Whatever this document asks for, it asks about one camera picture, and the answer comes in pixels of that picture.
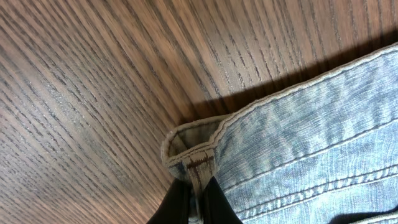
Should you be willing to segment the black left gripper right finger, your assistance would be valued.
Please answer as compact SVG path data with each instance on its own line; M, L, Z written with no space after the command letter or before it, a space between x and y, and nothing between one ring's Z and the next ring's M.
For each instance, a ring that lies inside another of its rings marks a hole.
M202 197L204 224L243 224L237 217L215 177L212 177Z

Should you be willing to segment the light blue denim shorts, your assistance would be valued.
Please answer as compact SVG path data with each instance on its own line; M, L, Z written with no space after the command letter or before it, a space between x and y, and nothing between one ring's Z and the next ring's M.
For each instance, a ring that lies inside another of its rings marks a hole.
M243 223L396 223L397 45L183 124L161 158L195 198L215 178Z

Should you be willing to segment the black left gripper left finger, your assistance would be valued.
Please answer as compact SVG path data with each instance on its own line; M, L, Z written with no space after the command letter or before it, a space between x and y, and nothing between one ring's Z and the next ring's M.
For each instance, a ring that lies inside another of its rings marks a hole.
M188 224L190 186L175 179L147 224Z

